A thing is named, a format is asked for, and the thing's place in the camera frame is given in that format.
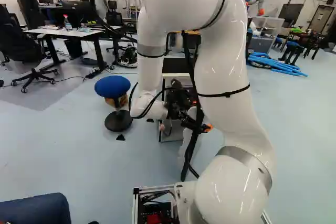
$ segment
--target desk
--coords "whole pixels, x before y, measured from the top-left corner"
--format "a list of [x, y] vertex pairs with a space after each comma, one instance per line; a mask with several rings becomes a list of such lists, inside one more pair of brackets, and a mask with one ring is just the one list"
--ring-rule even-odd
[[60, 39], [70, 39], [70, 38], [78, 38], [80, 40], [85, 40], [85, 41], [92, 41], [93, 44], [95, 45], [95, 50], [96, 50], [96, 56], [97, 56], [97, 61], [98, 61], [98, 67], [100, 68], [100, 71], [96, 71], [94, 72], [94, 76], [96, 76], [97, 74], [101, 73], [104, 69], [105, 69], [105, 64], [104, 64], [104, 60], [103, 60], [103, 56], [101, 54], [101, 49], [100, 49], [100, 45], [99, 45], [99, 35], [101, 33], [103, 33], [103, 31], [101, 30], [93, 30], [89, 33], [85, 33], [82, 31], [66, 31], [66, 30], [49, 30], [49, 29], [42, 29], [42, 28], [38, 28], [38, 29], [33, 29], [33, 30], [28, 30], [28, 31], [24, 31], [24, 33], [28, 33], [28, 34], [46, 34], [46, 42], [48, 45], [48, 48], [50, 50], [51, 53], [51, 57], [53, 58], [53, 62], [50, 65], [45, 66], [44, 68], [42, 68], [43, 70], [45, 69], [49, 69], [51, 67], [57, 66], [63, 62], [65, 62], [66, 60], [59, 60], [58, 56], [57, 56], [57, 52], [55, 50], [53, 41], [51, 39], [51, 36], [56, 37], [56, 38], [60, 38]]

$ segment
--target power cable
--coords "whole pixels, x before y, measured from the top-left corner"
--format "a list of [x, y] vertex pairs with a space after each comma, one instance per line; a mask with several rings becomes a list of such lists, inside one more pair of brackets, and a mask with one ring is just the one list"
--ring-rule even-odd
[[[65, 78], [65, 79], [62, 79], [62, 80], [58, 80], [58, 81], [55, 81], [56, 83], [57, 82], [62, 82], [62, 81], [66, 81], [66, 80], [69, 80], [69, 79], [73, 79], [73, 78], [83, 78], [83, 82], [86, 81], [87, 78], [83, 77], [83, 76], [72, 76], [72, 77], [69, 77], [69, 78]], [[50, 81], [33, 81], [32, 83], [39, 83], [39, 82], [50, 82]], [[23, 85], [25, 84], [25, 82], [22, 82], [22, 83], [18, 83], [17, 85]], [[6, 85], [6, 86], [2, 86], [0, 87], [1, 88], [6, 88], [6, 87], [13, 87], [12, 85]]]

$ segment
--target office chair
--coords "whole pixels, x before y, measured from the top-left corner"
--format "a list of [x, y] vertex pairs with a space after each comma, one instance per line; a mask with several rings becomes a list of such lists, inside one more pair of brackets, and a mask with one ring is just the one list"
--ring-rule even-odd
[[[10, 13], [9, 17], [11, 18], [13, 26], [20, 26], [19, 20], [17, 19], [17, 16], [15, 13]], [[7, 55], [4, 54], [4, 61], [1, 62], [2, 66], [5, 66], [6, 63], [10, 62], [10, 59]]]
[[57, 75], [57, 69], [49, 71], [36, 71], [34, 69], [46, 58], [46, 55], [43, 53], [43, 37], [44, 35], [39, 35], [37, 37], [38, 43], [35, 43], [33, 39], [27, 37], [22, 32], [20, 26], [5, 13], [4, 8], [0, 5], [0, 51], [2, 51], [8, 59], [20, 61], [24, 65], [31, 66], [31, 73], [14, 79], [11, 82], [12, 86], [16, 86], [18, 81], [28, 79], [21, 89], [22, 93], [27, 93], [27, 87], [35, 79], [38, 80], [41, 78], [50, 81], [51, 84], [55, 84], [54, 78], [47, 77], [44, 74], [54, 73]]
[[[116, 1], [109, 1], [109, 8], [112, 9], [112, 11], [108, 11], [106, 13], [106, 20], [107, 20], [107, 24], [109, 26], [122, 26], [123, 30], [122, 33], [127, 35], [127, 26], [124, 25], [123, 21], [122, 21], [122, 16], [121, 13], [118, 13], [117, 10], [117, 2]], [[118, 46], [118, 49], [121, 49], [123, 51], [126, 50], [127, 47], [121, 47]], [[107, 48], [106, 51], [108, 52], [109, 50], [113, 49], [113, 47]]]

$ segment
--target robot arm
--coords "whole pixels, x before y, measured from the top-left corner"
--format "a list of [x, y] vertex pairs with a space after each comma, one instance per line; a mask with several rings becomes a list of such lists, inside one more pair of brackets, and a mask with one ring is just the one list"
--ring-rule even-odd
[[264, 9], [264, 1], [265, 0], [250, 0], [249, 2], [247, 2], [247, 5], [254, 5], [256, 3], [258, 3], [258, 16], [262, 16], [265, 14], [265, 9]]
[[[259, 220], [272, 178], [275, 154], [260, 125], [245, 66], [247, 12], [244, 0], [145, 0], [138, 21], [139, 97], [131, 115], [139, 116], [155, 97], [162, 78], [166, 35], [199, 29], [202, 44], [195, 83], [204, 114], [223, 132], [225, 147], [196, 183], [190, 223], [250, 224]], [[168, 114], [156, 101], [147, 118]]]

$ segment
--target red component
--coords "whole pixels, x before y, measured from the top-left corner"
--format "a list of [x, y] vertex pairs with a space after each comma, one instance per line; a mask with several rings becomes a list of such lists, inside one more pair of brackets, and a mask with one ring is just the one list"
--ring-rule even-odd
[[147, 215], [147, 224], [160, 224], [160, 217], [158, 214]]

